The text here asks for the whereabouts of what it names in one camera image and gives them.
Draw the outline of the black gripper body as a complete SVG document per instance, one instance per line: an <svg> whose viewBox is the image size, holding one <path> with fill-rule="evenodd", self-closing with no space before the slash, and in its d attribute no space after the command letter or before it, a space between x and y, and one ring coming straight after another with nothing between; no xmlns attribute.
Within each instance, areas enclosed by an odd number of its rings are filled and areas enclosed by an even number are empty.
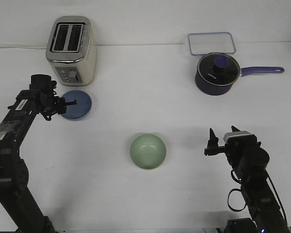
<svg viewBox="0 0 291 233"><path fill-rule="evenodd" d="M254 143L247 143L245 141L236 141L231 144L225 144L224 146L219 146L217 148L208 149L207 147L204 149L204 154L206 156L214 156L219 153L224 153L226 155L228 163L232 167L237 167L241 157L244 153L244 149L249 146L260 146L261 142L255 141Z"/></svg>
<svg viewBox="0 0 291 233"><path fill-rule="evenodd" d="M34 99L38 112L45 118L51 120L55 114L66 113L65 99L58 97L54 89L57 82L49 75L34 74L31 76L30 90L35 92Z"/></svg>

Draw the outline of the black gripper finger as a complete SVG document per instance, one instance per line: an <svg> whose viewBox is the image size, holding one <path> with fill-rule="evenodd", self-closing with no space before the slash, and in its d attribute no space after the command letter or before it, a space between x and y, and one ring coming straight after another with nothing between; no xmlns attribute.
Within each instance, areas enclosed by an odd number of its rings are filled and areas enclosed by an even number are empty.
<svg viewBox="0 0 291 233"><path fill-rule="evenodd" d="M69 102L64 101L63 103L64 106L71 106L71 105L76 105L76 104L77 104L77 100L73 100Z"/></svg>
<svg viewBox="0 0 291 233"><path fill-rule="evenodd" d="M207 143L207 148L208 149L217 148L219 138L215 135L212 128L210 128L210 130L209 130L209 135L210 135L210 137L209 137L209 140Z"/></svg>
<svg viewBox="0 0 291 233"><path fill-rule="evenodd" d="M231 126L231 130L232 130L232 132L240 132L241 131L240 129L236 128L233 125Z"/></svg>

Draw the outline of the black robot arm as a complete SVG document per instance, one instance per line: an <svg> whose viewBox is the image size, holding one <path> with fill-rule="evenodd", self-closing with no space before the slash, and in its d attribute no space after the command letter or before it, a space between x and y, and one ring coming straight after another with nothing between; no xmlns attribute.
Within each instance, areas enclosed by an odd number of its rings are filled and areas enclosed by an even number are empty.
<svg viewBox="0 0 291 233"><path fill-rule="evenodd" d="M77 103L58 97L56 84L49 75L32 75L29 89L20 91L0 123L0 204L18 233L55 232L28 189L29 172L19 149L37 114L50 121L54 114L64 114L67 106Z"/></svg>
<svg viewBox="0 0 291 233"><path fill-rule="evenodd" d="M240 185L249 218L228 220L226 233L289 233L286 214L275 186L266 170L270 156L257 137L231 127L224 135L223 146L213 130L204 150L206 156L226 155L231 165L231 177Z"/></svg>

